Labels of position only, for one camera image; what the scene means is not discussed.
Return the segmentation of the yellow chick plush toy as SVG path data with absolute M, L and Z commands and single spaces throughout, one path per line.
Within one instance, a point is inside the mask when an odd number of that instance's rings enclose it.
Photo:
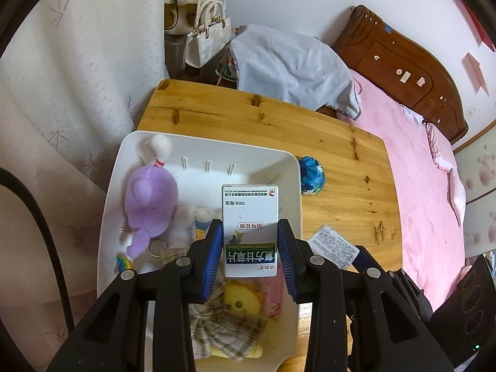
M 210 345 L 212 356 L 235 361 L 261 358 L 259 341 L 267 326 L 263 293 L 249 282 L 227 280 L 221 299 L 219 328 Z

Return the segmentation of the brown wooden headboard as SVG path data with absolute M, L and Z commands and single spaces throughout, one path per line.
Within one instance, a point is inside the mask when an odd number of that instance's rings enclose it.
M 353 71 L 456 143 L 468 132 L 456 83 L 436 57 L 358 5 L 332 49 Z

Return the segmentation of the purple plush toy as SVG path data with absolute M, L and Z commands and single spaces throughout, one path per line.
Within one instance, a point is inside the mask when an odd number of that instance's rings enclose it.
M 168 170 L 148 165 L 131 174 L 124 197 L 124 212 L 133 232 L 126 249 L 131 261 L 148 248 L 152 238 L 168 229 L 177 203 L 177 182 Z

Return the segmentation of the white curtain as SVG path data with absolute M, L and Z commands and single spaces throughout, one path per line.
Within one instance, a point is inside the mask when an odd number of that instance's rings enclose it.
M 45 216 L 76 320 L 118 147 L 167 76 L 163 0 L 39 0 L 2 55 L 1 166 Z

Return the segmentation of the plaid fabric bow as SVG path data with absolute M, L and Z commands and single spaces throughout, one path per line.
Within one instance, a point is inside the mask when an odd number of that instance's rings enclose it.
M 203 304 L 189 306 L 193 356 L 259 359 L 260 339 L 267 327 L 263 294 L 253 284 L 220 280 Z

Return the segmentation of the white handbag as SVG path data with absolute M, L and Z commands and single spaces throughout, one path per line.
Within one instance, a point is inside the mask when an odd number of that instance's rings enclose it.
M 204 2 L 198 8 L 193 30 L 187 35 L 186 64 L 194 68 L 206 65 L 229 44 L 231 31 L 224 3 L 220 0 Z

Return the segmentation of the pink bed blanket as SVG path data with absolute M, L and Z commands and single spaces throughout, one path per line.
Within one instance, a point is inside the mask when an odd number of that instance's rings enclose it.
M 450 170 L 456 161 L 444 135 L 437 135 L 447 165 L 433 160 L 425 120 L 368 79 L 351 73 L 360 98 L 357 120 L 338 118 L 378 136 L 385 144 L 398 198 L 403 268 L 432 308 L 451 296 L 465 264 L 463 210 L 451 205 L 450 189 L 463 184 Z

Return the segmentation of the white blue seal plush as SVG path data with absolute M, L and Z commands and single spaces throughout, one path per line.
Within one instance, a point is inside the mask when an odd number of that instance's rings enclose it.
M 219 215 L 219 209 L 196 207 L 180 201 L 166 230 L 166 247 L 185 249 L 196 240 L 205 238 L 211 222 Z

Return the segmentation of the pink small box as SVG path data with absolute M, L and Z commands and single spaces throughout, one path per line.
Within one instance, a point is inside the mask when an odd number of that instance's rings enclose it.
M 284 280 L 281 274 L 261 278 L 261 292 L 264 296 L 264 313 L 268 317 L 278 317 L 283 303 Z

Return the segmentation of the blue patterned pouch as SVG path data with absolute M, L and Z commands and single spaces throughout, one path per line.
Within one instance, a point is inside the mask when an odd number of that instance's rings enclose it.
M 303 195 L 315 196 L 319 194 L 326 181 L 323 166 L 311 156 L 304 156 L 299 160 L 301 176 L 301 192 Z

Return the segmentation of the grey cloth cover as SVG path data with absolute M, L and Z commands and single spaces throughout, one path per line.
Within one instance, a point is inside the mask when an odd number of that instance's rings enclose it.
M 357 119 L 360 98 L 348 66 L 326 44 L 266 26 L 242 26 L 230 43 L 237 88 L 315 111 Z

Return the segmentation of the white storage bin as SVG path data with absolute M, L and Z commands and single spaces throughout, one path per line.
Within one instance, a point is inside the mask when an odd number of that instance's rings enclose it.
M 124 215 L 124 194 L 131 172 L 144 162 L 151 132 L 135 131 L 126 136 L 118 150 L 108 187 L 99 248 L 97 292 L 103 293 L 117 275 L 117 260 L 130 243 Z M 169 134 L 171 156 L 165 168 L 174 176 L 182 202 L 218 209 L 224 184 L 275 184 L 279 192 L 279 216 L 286 218 L 296 237 L 303 230 L 300 174 L 297 159 L 286 151 L 247 144 Z M 299 307 L 288 294 L 283 296 L 281 314 L 270 321 L 261 338 L 259 359 L 235 362 L 210 357 L 197 361 L 199 371 L 275 371 L 296 353 Z

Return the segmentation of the white text medicine box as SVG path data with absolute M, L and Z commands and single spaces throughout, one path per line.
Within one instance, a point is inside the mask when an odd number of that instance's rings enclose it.
M 328 259 L 342 270 L 348 270 L 360 253 L 357 246 L 326 224 L 308 239 L 308 244 L 315 255 Z

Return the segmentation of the green white medicine box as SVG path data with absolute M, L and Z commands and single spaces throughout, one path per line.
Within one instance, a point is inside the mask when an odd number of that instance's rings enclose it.
M 277 275 L 278 187 L 222 186 L 224 274 L 229 279 Z

